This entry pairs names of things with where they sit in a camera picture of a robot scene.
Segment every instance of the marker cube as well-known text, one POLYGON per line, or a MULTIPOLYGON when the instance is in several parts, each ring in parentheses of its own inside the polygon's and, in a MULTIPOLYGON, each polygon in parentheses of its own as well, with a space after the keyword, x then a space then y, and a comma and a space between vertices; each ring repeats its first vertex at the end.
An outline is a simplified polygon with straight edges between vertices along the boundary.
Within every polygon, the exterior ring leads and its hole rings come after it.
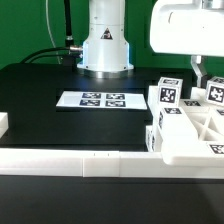
POLYGON ((163 141, 198 141, 198 132, 181 107, 162 108, 158 126, 163 141))
POLYGON ((180 100, 182 79, 161 77, 158 83, 159 95, 158 103, 160 106, 177 107, 180 100))
POLYGON ((215 76, 207 82, 205 100, 224 106, 224 78, 215 76))

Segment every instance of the white block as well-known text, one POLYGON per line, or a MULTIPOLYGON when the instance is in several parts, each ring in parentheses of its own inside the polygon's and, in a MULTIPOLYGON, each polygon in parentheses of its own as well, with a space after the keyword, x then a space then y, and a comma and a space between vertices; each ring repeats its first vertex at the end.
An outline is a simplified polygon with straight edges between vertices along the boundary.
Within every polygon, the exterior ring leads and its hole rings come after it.
POLYGON ((151 138, 152 138, 152 125, 147 125, 145 127, 145 144, 149 152, 152 152, 151 138))
POLYGON ((82 176, 82 162, 82 151, 0 149, 0 173, 11 170, 14 175, 82 176))
POLYGON ((181 107, 161 109, 159 130, 163 141, 198 140, 197 130, 181 107))
POLYGON ((162 107, 177 107, 180 100, 182 79, 161 77, 158 83, 158 103, 162 107))
POLYGON ((161 136, 161 133, 159 131, 159 125, 156 122, 156 120, 153 120, 153 126, 152 126, 152 137, 151 137, 151 149, 153 152, 161 152, 161 145, 162 145, 163 139, 161 136))
POLYGON ((83 158, 83 177, 119 177, 119 151, 92 151, 83 158))
POLYGON ((7 113, 0 113, 0 138, 5 134, 8 128, 9 125, 7 113))
POLYGON ((162 157, 168 165, 224 167, 224 141, 163 141, 162 157))
POLYGON ((205 100, 224 106, 224 78, 215 76, 207 82, 205 100))

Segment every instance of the dark green background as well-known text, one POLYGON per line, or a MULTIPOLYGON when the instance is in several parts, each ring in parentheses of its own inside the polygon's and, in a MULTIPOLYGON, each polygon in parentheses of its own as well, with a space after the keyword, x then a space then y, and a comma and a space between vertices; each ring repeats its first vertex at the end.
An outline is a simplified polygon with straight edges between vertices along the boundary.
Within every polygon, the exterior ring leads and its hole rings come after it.
MULTIPOLYGON (((190 68, 190 56, 156 54, 152 51, 149 27, 155 1, 126 0, 125 37, 130 43, 131 63, 138 67, 190 68)), ((64 46, 65 39, 63 4, 63 0, 49 0, 51 29, 57 46, 64 46)), ((76 44, 82 44, 88 36, 88 5, 89 0, 71 0, 76 44)), ((0 68, 50 47, 45 0, 0 0, 0 68)), ((56 59, 38 62, 57 63, 56 59)), ((206 69, 212 75, 224 76, 223 63, 224 58, 208 57, 206 69)))

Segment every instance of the marker sheet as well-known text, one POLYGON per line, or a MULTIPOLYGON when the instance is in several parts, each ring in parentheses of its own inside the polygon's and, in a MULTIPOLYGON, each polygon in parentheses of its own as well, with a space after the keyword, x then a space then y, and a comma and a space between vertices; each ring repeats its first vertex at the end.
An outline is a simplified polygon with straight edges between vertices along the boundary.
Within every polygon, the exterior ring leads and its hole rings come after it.
POLYGON ((64 91, 57 107, 147 110, 143 94, 64 91))

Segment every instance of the black table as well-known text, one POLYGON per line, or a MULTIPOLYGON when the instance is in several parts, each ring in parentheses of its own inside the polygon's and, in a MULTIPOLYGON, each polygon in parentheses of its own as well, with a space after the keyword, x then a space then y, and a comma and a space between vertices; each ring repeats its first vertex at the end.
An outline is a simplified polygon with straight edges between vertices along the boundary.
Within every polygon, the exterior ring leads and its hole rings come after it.
MULTIPOLYGON (((184 79, 189 70, 137 68, 120 80, 95 80, 57 65, 13 64, 0 71, 0 110, 9 131, 0 147, 144 151, 150 111, 65 109, 64 90, 142 93, 160 76, 184 79)), ((224 181, 189 179, 0 176, 2 224, 221 224, 224 181)))
POLYGON ((0 72, 0 109, 8 112, 9 131, 1 147, 145 151, 150 110, 56 108, 63 91, 143 94, 161 76, 184 79, 188 98, 192 72, 137 68, 122 79, 94 79, 60 65, 13 64, 0 72))

